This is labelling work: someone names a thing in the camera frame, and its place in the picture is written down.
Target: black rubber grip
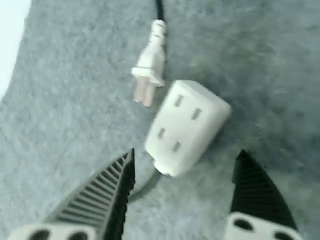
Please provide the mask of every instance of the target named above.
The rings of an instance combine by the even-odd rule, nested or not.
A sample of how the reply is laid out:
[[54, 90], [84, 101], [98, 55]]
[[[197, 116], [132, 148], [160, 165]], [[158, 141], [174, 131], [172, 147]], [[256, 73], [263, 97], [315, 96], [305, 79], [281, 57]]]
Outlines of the black rubber grip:
[[128, 195], [134, 184], [132, 149], [74, 190], [45, 222], [89, 225], [96, 229], [98, 239], [121, 239]]
[[297, 230], [281, 193], [265, 170], [244, 150], [235, 161], [231, 212], [241, 212]]

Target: extension cord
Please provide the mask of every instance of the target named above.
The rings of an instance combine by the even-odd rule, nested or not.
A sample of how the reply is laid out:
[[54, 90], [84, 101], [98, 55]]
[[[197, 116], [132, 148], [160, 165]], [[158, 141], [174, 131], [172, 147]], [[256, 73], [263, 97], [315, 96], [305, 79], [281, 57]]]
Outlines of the extension cord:
[[155, 168], [177, 177], [188, 171], [231, 115], [231, 106], [201, 84], [176, 80], [145, 141]]

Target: black power cord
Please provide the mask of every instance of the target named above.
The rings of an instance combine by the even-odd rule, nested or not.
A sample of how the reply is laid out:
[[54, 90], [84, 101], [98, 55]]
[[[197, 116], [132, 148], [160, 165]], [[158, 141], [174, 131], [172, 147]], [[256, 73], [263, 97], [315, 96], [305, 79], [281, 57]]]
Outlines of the black power cord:
[[156, 4], [156, 10], [157, 10], [157, 19], [165, 21], [163, 1], [155, 0], [155, 4]]
[[130, 193], [130, 195], [128, 196], [128, 203], [133, 203], [147, 195], [157, 185], [161, 176], [162, 174], [158, 172], [157, 169], [155, 169], [151, 177], [140, 189], [133, 190], [133, 192]]
[[[163, 0], [155, 0], [156, 10], [157, 10], [157, 19], [165, 21], [164, 17], [164, 5]], [[133, 203], [141, 198], [143, 198], [147, 193], [149, 193], [158, 183], [162, 174], [158, 172], [157, 169], [154, 169], [154, 172], [151, 174], [150, 178], [146, 183], [138, 190], [133, 190], [128, 196], [128, 203]]]

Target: carpet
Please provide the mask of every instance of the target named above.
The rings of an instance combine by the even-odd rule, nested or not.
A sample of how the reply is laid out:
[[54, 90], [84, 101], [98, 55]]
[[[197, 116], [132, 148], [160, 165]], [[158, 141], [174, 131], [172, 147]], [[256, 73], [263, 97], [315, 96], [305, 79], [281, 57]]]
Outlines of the carpet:
[[235, 157], [271, 176], [305, 240], [320, 234], [320, 2], [167, 0], [166, 86], [133, 102], [130, 75], [156, 15], [150, 0], [33, 0], [0, 105], [0, 236], [40, 222], [80, 182], [144, 140], [175, 79], [198, 81], [232, 116], [188, 173], [128, 207], [123, 239], [221, 240]]

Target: power plug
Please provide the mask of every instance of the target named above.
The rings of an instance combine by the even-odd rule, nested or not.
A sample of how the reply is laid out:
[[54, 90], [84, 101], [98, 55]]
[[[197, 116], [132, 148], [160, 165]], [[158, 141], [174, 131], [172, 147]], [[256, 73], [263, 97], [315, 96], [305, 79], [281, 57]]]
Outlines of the power plug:
[[231, 106], [201, 84], [176, 80], [145, 142], [155, 168], [177, 177], [189, 170], [231, 115]]
[[142, 51], [138, 62], [132, 68], [131, 73], [137, 80], [134, 92], [134, 100], [142, 103], [145, 107], [152, 105], [156, 87], [163, 87], [165, 67], [165, 33], [166, 24], [157, 19], [152, 23], [149, 43]]

